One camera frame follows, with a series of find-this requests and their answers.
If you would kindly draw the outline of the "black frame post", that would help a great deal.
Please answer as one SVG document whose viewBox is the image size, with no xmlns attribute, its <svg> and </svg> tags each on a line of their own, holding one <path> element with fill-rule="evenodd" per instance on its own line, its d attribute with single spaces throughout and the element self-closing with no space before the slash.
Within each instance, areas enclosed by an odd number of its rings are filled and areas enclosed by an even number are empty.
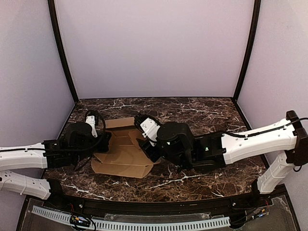
<svg viewBox="0 0 308 231">
<path fill-rule="evenodd" d="M 241 90 L 244 84 L 246 72 L 249 66 L 249 61 L 250 61 L 250 57 L 251 57 L 251 53 L 252 53 L 253 45 L 255 41 L 255 36 L 257 32 L 257 24 L 258 24 L 258 19 L 259 19 L 259 14 L 260 14 L 260 8 L 261 8 L 261 0 L 255 0 L 254 6 L 253 6 L 253 12 L 252 12 L 250 30 L 249 30 L 248 39 L 247 39 L 247 45 L 246 45 L 244 58 L 243 58 L 243 63 L 241 66 L 236 88 L 235 88 L 235 91 L 232 97 L 234 104 L 238 102 L 238 99 L 239 99 L 239 96 L 240 96 L 240 93 L 241 93 Z"/>
<path fill-rule="evenodd" d="M 67 85 L 69 87 L 74 104 L 77 104 L 79 102 L 79 98 L 77 95 L 75 85 L 73 83 L 73 78 L 72 78 L 72 75 L 69 69 L 69 65 L 68 65 L 65 50 L 64 50 L 64 45 L 63 45 L 63 41 L 62 41 L 62 37 L 60 33 L 60 27 L 58 23 L 55 1 L 47 0 L 47 3 L 48 3 L 48 8 L 49 8 L 52 30 L 53 30 L 59 58 L 61 61 L 62 69 L 64 71 L 64 76 L 65 76 Z"/>
</svg>

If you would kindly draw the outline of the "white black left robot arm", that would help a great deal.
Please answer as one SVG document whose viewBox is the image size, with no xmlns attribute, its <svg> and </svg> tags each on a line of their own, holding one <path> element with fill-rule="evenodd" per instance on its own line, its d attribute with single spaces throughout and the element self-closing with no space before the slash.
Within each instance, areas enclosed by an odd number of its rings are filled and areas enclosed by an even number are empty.
<svg viewBox="0 0 308 231">
<path fill-rule="evenodd" d="M 54 169 L 77 166 L 91 159 L 96 152 L 109 150 L 111 133 L 96 130 L 94 122 L 76 122 L 57 140 L 47 140 L 29 146 L 0 149 L 0 189 L 43 200 L 63 194 L 61 184 L 54 179 L 36 179 L 15 173 L 16 169 Z"/>
</svg>

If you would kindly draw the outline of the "right small circuit board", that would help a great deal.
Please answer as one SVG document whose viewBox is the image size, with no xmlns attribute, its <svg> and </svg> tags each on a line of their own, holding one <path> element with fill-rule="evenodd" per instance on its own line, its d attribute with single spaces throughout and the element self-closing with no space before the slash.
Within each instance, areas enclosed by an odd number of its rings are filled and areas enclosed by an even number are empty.
<svg viewBox="0 0 308 231">
<path fill-rule="evenodd" d="M 257 218 L 261 218 L 261 217 L 264 217 L 264 216 L 266 216 L 268 214 L 269 214 L 269 209 L 268 208 L 263 208 L 263 209 L 259 210 L 258 212 L 254 213 L 251 216 L 251 219 L 254 220 L 254 219 L 257 219 Z"/>
</svg>

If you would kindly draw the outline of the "black front table rail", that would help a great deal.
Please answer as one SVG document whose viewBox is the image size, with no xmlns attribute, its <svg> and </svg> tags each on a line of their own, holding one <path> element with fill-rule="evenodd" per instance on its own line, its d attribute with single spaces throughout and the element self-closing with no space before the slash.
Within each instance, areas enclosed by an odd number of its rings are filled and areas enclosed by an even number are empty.
<svg viewBox="0 0 308 231">
<path fill-rule="evenodd" d="M 153 203 L 103 201 L 63 195 L 47 200 L 43 204 L 47 207 L 92 217 L 104 217 L 106 214 L 159 216 L 194 213 L 236 217 L 244 215 L 245 211 L 266 206 L 266 202 L 272 205 L 273 198 L 285 193 L 286 187 L 281 184 L 271 194 L 263 195 L 259 199 L 254 198 L 251 192 L 209 200 Z"/>
</svg>

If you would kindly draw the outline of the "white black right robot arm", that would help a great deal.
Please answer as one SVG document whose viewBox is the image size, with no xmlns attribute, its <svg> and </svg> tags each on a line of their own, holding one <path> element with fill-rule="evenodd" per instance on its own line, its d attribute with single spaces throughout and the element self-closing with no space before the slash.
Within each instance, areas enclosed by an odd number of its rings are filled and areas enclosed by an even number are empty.
<svg viewBox="0 0 308 231">
<path fill-rule="evenodd" d="M 135 116 L 134 125 L 143 136 L 138 144 L 151 161 L 163 158 L 181 169 L 209 172 L 252 156 L 279 152 L 253 182 L 252 192 L 257 196 L 272 193 L 290 171 L 308 162 L 308 133 L 294 111 L 269 126 L 240 133 L 216 131 L 195 136 L 186 123 L 161 123 L 146 114 Z"/>
</svg>

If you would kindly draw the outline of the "black left frame post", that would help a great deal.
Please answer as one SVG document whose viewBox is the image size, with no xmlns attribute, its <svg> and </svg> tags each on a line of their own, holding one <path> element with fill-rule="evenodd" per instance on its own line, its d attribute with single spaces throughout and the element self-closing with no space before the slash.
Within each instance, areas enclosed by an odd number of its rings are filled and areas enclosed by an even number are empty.
<svg viewBox="0 0 308 231">
<path fill-rule="evenodd" d="M 72 78 L 72 75 L 69 69 L 69 65 L 68 65 L 65 50 L 64 50 L 64 45 L 63 45 L 63 41 L 62 41 L 62 37 L 60 33 L 60 27 L 58 23 L 55 1 L 47 0 L 47 3 L 48 3 L 48 8 L 49 8 L 52 30 L 53 30 L 59 58 L 61 61 L 62 69 L 64 71 L 64 76 L 65 76 L 67 85 L 69 87 L 74 104 L 77 104 L 79 102 L 79 98 L 77 95 L 75 85 L 73 83 L 73 78 Z"/>
</svg>

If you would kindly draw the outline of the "small green circuit board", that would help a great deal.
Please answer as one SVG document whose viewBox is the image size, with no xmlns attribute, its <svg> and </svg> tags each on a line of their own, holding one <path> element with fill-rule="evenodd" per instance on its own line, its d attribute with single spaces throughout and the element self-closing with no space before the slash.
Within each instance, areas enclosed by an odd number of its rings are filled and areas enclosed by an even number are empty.
<svg viewBox="0 0 308 231">
<path fill-rule="evenodd" d="M 91 224 L 91 221 L 89 219 L 74 215 L 70 217 L 69 222 L 72 225 L 83 226 L 83 227 L 89 227 Z"/>
</svg>

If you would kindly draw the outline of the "black right frame post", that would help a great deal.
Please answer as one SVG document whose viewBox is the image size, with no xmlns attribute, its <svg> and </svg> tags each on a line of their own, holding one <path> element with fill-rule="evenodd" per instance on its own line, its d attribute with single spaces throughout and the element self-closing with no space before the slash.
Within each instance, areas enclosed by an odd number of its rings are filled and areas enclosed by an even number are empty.
<svg viewBox="0 0 308 231">
<path fill-rule="evenodd" d="M 236 88 L 235 88 L 235 91 L 232 97 L 234 104 L 238 102 L 238 99 L 239 99 L 239 96 L 240 96 L 240 93 L 241 93 L 241 90 L 244 84 L 246 72 L 249 66 L 249 61 L 250 61 L 250 57 L 251 57 L 251 53 L 252 53 L 253 45 L 255 41 L 255 36 L 257 32 L 257 24 L 258 24 L 258 19 L 259 19 L 259 14 L 260 14 L 260 8 L 261 8 L 261 0 L 255 0 L 254 6 L 253 6 L 253 12 L 252 12 L 250 30 L 249 30 L 248 39 L 247 39 L 247 45 L 246 45 L 244 58 L 243 58 L 243 63 L 241 66 Z"/>
</svg>

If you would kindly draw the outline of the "brown cardboard box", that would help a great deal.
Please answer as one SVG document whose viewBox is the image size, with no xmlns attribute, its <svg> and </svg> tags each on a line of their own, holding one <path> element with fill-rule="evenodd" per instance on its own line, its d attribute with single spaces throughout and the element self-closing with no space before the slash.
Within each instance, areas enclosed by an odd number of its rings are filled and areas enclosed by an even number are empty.
<svg viewBox="0 0 308 231">
<path fill-rule="evenodd" d="M 161 163 L 160 159 L 152 162 L 139 147 L 137 139 L 144 138 L 133 117 L 106 120 L 106 131 L 111 132 L 109 151 L 94 154 L 91 167 L 95 173 L 142 179 Z"/>
</svg>

